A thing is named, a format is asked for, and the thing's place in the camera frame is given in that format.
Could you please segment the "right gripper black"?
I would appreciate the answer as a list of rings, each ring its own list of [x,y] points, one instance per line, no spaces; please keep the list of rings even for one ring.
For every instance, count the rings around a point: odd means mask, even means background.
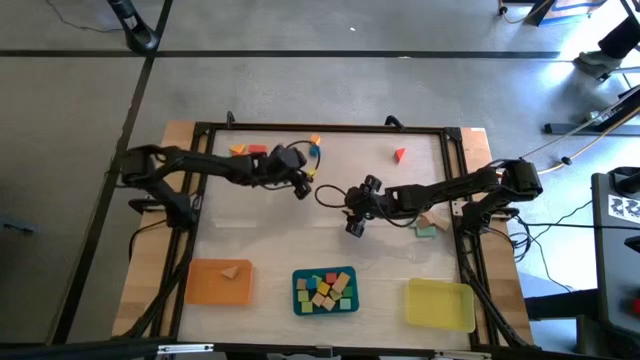
[[[347,211],[345,230],[360,238],[367,220],[374,218],[390,219],[396,209],[396,201],[391,195],[379,194],[382,181],[373,175],[367,175],[358,187],[351,187],[346,192],[344,204]]]

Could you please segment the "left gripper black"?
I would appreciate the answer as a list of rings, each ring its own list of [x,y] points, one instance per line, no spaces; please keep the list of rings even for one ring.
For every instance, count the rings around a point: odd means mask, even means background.
[[[312,176],[304,170],[307,160],[295,147],[277,145],[264,162],[263,187],[267,190],[292,188],[297,199],[311,193]]]

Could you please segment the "white work surface sheet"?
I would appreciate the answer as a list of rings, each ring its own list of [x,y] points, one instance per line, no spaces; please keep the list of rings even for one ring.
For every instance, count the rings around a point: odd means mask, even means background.
[[[399,164],[394,152],[405,148]],[[387,186],[440,182],[445,177],[438,141],[432,137],[321,137],[314,161],[314,192],[299,200],[289,189],[239,187],[218,177],[206,184],[194,255],[247,259],[253,263],[247,306],[185,305],[183,341],[337,347],[453,349],[469,345],[463,332],[408,324],[404,294],[412,278],[456,281],[450,232],[421,239],[403,223],[366,224],[358,238],[345,230],[344,192],[374,175]],[[346,314],[298,316],[293,312],[292,273],[297,269],[351,266],[360,308]]]

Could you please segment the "teal plastic tray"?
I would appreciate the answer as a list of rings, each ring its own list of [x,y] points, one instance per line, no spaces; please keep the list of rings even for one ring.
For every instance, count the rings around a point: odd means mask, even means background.
[[[326,310],[324,307],[321,306],[316,306],[311,302],[311,299],[313,298],[313,296],[318,293],[317,292],[317,288],[316,289],[312,289],[309,290],[308,288],[306,288],[305,290],[307,290],[309,292],[309,301],[313,304],[313,312],[312,313],[302,313],[301,312],[301,303],[298,301],[298,291],[296,289],[296,281],[299,278],[304,278],[307,282],[307,280],[309,278],[312,277],[312,275],[318,275],[320,277],[322,277],[323,281],[322,282],[326,282],[325,280],[325,275],[327,273],[336,273],[337,275],[339,275],[341,272],[345,272],[350,276],[350,280],[347,286],[351,286],[353,288],[353,296],[352,297],[344,297],[342,295],[342,293],[338,293],[336,291],[334,291],[332,289],[332,285],[333,284],[329,284],[331,289],[328,292],[328,294],[326,297],[330,297],[332,300],[335,301],[335,306],[331,311]],[[311,316],[311,315],[321,315],[321,314],[334,314],[334,313],[352,313],[352,312],[356,312],[359,310],[360,308],[360,301],[359,301],[359,293],[358,293],[358,282],[357,282],[357,277],[356,277],[356,271],[353,267],[351,266],[343,266],[343,267],[329,267],[329,268],[315,268],[315,269],[298,269],[295,270],[292,273],[292,291],[293,291],[293,311],[296,315],[298,316]],[[340,309],[340,300],[342,298],[349,298],[351,300],[351,309],[350,310],[341,310]]]

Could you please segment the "yellow plastic tray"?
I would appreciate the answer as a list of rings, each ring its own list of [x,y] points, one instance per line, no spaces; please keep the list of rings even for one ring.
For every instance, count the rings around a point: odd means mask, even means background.
[[[412,326],[472,333],[474,304],[469,285],[412,278],[405,289],[405,320]]]

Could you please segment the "orange plastic tray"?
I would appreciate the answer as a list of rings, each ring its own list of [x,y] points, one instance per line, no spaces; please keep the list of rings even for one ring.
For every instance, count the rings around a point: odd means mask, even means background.
[[[239,268],[235,279],[221,274],[234,266]],[[253,271],[253,263],[247,259],[195,259],[189,266],[185,301],[189,305],[250,305]]]

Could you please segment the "black desk base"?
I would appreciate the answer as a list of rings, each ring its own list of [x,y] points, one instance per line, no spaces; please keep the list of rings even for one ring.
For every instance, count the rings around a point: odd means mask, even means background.
[[[640,85],[618,96],[618,100],[597,113],[595,117],[576,124],[547,123],[543,132],[548,135],[603,135],[611,129],[611,136],[640,136],[640,125],[627,125],[640,116]]]

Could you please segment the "black equipment cabinet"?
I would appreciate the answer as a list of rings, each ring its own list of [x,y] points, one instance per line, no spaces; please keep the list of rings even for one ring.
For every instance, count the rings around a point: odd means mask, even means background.
[[[640,167],[591,177],[597,286],[525,300],[531,320],[574,318],[577,350],[591,356],[640,360],[640,224],[608,215],[608,195],[640,201]]]

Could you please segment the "white printed sticker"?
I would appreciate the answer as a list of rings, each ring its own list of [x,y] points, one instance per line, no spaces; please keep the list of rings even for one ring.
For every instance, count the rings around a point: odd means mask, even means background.
[[[628,222],[640,224],[640,201],[608,195],[608,215]]]

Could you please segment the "person's shoe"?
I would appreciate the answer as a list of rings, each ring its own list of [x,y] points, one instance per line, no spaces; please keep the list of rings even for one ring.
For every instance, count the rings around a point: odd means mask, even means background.
[[[597,80],[606,80],[621,65],[622,60],[609,57],[601,51],[592,51],[580,52],[573,63],[579,70]]]

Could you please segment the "blue and white box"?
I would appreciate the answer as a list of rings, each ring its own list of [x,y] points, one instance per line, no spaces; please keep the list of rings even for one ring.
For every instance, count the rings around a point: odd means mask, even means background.
[[[540,26],[564,24],[589,18],[608,0],[534,0],[526,22]]]

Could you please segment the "person's leg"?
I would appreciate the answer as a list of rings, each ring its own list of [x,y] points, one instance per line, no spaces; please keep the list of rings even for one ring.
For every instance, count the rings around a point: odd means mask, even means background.
[[[640,25],[628,17],[598,42],[603,54],[624,59],[640,43]]]

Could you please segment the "black metal table frame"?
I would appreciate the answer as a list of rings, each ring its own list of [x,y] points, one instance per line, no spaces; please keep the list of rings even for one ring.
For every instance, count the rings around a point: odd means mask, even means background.
[[[195,149],[202,152],[211,149],[218,132],[264,132],[306,133],[324,136],[359,136],[365,140],[373,137],[395,136],[406,140],[410,136],[427,136],[446,146],[444,152],[449,158],[443,165],[444,171],[455,175],[463,171],[471,172],[492,159],[489,140],[484,128],[472,127],[405,127],[391,125],[322,125],[322,124],[258,124],[240,123],[227,127],[223,123],[171,121],[165,128],[160,144],[177,146],[181,149]],[[178,257],[186,252],[189,237],[193,234],[176,232],[157,223],[158,215],[147,214],[142,224],[147,229],[142,233],[140,244],[132,250],[133,263],[128,268],[118,314],[113,326],[115,335],[124,336],[134,328],[151,307],[155,296],[168,282],[170,273],[178,267]],[[531,344],[533,336],[525,311],[525,300],[516,274],[515,261],[507,254],[507,245],[500,238],[506,230],[506,223],[495,220],[494,234],[483,235],[483,243],[474,254],[474,269],[485,285],[485,291],[494,295],[493,301],[505,320],[523,341]]]

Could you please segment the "silver metal bracket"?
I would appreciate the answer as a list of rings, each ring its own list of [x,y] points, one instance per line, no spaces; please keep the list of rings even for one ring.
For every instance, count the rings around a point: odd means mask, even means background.
[[[493,360],[489,353],[441,350],[435,351],[431,360]]]
[[[196,344],[164,344],[157,347],[156,354],[158,356],[168,356],[176,354],[191,354],[191,353],[207,353],[213,352],[214,345],[207,343]]]

